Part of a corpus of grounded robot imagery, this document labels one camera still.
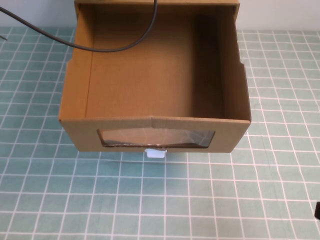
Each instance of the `black cable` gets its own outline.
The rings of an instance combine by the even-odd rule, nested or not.
[[[81,50],[85,50],[85,51],[90,51],[90,52],[97,52],[97,53],[114,53],[114,52],[120,52],[120,51],[124,51],[124,50],[130,49],[130,48],[138,45],[139,43],[141,43],[146,38],[146,36],[149,34],[149,32],[151,31],[151,29],[152,29],[152,27],[153,27],[153,25],[155,23],[156,15],[157,15],[157,8],[158,8],[158,0],[154,0],[153,15],[152,15],[151,23],[150,23],[149,27],[147,28],[147,30],[144,32],[144,34],[137,41],[135,41],[134,43],[131,43],[128,46],[124,46],[124,47],[120,47],[120,48],[114,48],[114,49],[98,49],[98,48],[91,48],[91,47],[77,45],[77,44],[74,44],[72,42],[65,41],[65,40],[63,40],[61,38],[53,36],[53,35],[51,35],[50,33],[46,32],[46,31],[41,30],[40,28],[32,25],[30,22],[27,22],[26,20],[24,20],[21,17],[13,14],[12,12],[8,11],[7,9],[4,9],[3,7],[0,7],[0,12],[3,12],[4,14],[7,14],[8,16],[12,17],[13,19],[15,19],[15,20],[19,21],[20,23],[26,25],[27,27],[35,30],[36,32],[38,32],[38,33],[40,33],[40,34],[42,34],[42,35],[54,40],[54,41],[57,41],[57,42],[59,42],[61,44],[67,45],[69,47],[76,48],[76,49],[81,49]]]
[[[3,40],[6,40],[6,41],[8,40],[8,39],[6,39],[5,37],[3,37],[1,35],[0,35],[0,38],[3,39]]]
[[[315,210],[314,210],[314,217],[320,220],[320,201],[316,203]]]

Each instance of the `open cardboard box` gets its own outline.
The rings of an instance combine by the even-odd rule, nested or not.
[[[148,27],[153,0],[76,0],[75,43],[118,48]],[[251,123],[238,0],[158,0],[144,41],[79,49],[59,120],[79,151],[231,152]]]

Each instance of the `clear plastic window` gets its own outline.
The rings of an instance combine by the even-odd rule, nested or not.
[[[98,130],[104,147],[208,148],[215,131],[166,128]]]

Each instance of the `white object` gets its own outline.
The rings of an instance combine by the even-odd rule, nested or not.
[[[146,156],[148,158],[153,158],[153,159],[164,159],[167,152],[167,150],[156,150],[152,148],[147,148],[144,151],[146,152]]]

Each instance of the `teal grid surface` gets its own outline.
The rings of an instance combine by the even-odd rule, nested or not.
[[[57,117],[72,49],[0,35],[0,240],[320,239],[319,32],[239,31],[252,125],[231,154],[165,159],[78,152]]]

